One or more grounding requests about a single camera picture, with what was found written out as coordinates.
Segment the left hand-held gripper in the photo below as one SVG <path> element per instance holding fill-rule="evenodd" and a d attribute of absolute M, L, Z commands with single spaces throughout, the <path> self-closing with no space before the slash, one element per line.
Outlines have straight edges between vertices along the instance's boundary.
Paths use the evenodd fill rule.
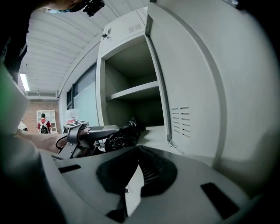
<path fill-rule="evenodd" d="M 64 131 L 67 132 L 67 143 L 59 150 L 59 159 L 87 157 L 105 153 L 102 139 L 110 137 L 119 131 L 116 125 L 89 126 L 88 121 L 76 120 L 66 123 Z M 85 135 L 81 131 L 90 128 Z"/>

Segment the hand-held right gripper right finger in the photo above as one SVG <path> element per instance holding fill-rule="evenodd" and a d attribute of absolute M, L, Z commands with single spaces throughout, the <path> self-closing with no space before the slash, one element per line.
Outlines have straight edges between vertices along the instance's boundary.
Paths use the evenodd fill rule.
<path fill-rule="evenodd" d="M 144 175 L 141 202 L 130 224 L 250 224 L 260 198 L 249 199 L 208 165 L 166 151 L 138 147 Z"/>

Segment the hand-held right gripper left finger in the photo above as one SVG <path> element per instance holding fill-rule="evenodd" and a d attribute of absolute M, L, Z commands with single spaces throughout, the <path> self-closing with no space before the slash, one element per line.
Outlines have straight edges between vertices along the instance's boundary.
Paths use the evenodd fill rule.
<path fill-rule="evenodd" d="M 52 186 L 68 224 L 140 223 L 139 150 L 54 162 Z"/>

